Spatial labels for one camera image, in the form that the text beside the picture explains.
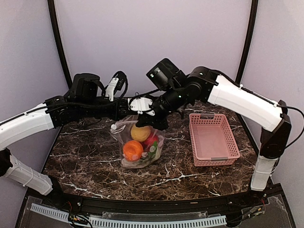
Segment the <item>yellow toy fruit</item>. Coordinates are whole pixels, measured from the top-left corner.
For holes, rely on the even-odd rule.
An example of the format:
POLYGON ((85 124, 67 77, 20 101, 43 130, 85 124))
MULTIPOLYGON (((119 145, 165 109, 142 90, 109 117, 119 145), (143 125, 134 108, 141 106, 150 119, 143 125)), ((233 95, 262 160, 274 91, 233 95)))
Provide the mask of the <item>yellow toy fruit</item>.
POLYGON ((137 127, 133 125, 130 131, 131 137, 133 140, 138 142, 144 142, 151 134, 151 129, 149 126, 137 127))

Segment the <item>red toy pepper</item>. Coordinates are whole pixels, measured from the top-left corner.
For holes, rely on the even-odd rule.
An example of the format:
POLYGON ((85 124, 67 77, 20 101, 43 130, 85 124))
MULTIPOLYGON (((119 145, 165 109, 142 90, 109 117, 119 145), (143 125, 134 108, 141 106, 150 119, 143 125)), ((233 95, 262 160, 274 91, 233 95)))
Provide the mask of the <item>red toy pepper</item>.
POLYGON ((151 133, 148 138, 142 142, 143 148, 148 149, 150 148, 155 142, 158 143, 159 138, 156 134, 151 133))

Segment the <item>clear zip top bag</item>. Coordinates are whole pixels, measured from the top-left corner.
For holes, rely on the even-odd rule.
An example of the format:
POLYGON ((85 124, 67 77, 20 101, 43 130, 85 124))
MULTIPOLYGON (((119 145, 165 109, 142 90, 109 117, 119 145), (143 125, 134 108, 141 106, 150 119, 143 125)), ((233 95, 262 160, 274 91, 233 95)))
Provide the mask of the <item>clear zip top bag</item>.
POLYGON ((161 156, 165 131, 152 126, 137 127, 138 116, 129 115, 111 125, 110 134, 119 144, 121 166, 141 169, 161 156))

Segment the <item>orange toy tangerine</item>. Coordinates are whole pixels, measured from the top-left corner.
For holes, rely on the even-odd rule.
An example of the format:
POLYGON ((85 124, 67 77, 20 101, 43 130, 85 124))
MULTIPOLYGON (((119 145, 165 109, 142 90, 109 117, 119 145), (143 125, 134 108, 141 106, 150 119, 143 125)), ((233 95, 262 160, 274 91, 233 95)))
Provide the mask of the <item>orange toy tangerine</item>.
POLYGON ((131 140, 123 146, 123 157, 130 162, 134 162, 142 157, 143 151, 144 149, 140 142, 131 140))

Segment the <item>white toy vegetable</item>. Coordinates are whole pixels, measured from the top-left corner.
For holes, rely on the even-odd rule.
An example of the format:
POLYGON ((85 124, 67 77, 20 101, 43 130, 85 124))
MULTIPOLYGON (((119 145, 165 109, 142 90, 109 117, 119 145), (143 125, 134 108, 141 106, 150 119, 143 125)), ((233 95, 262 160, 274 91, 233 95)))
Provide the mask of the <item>white toy vegetable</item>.
POLYGON ((145 164, 138 161, 136 162, 136 161, 122 160, 121 164, 126 169, 141 169, 145 167, 145 164))
POLYGON ((154 142, 151 146, 147 147, 142 153, 142 162, 152 163, 158 160, 161 156, 163 142, 154 142))

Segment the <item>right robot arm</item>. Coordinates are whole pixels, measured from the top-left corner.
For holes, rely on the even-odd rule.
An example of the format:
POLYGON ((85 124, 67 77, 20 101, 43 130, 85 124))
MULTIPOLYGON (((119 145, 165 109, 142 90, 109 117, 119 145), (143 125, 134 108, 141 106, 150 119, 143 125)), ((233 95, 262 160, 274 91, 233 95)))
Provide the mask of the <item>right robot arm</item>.
POLYGON ((260 200, 261 191, 266 188, 279 158, 291 145, 290 107, 284 101, 269 100, 244 88, 218 70, 198 66, 186 75, 167 58, 157 63, 147 77, 157 90, 162 91, 162 95, 151 98, 149 93, 145 93, 129 100, 129 108, 140 115, 139 126, 166 129, 168 115, 196 101, 222 106, 261 126, 261 147, 250 190, 242 196, 247 206, 260 200))

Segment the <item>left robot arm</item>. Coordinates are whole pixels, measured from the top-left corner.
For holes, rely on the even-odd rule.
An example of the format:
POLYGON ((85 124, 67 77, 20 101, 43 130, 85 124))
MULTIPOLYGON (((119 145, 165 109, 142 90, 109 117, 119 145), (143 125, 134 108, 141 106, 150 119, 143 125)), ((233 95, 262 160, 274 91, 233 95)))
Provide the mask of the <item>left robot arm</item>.
POLYGON ((123 96, 115 98, 117 91, 126 94, 128 80, 124 72, 118 71, 104 86, 100 77, 81 73, 74 77, 71 88, 64 96, 55 96, 36 107, 0 123, 0 175, 31 188, 57 207, 67 203, 67 196, 55 178, 41 174, 20 162, 8 147, 28 136, 56 129, 85 118, 104 117, 119 120, 128 114, 127 101, 123 96))

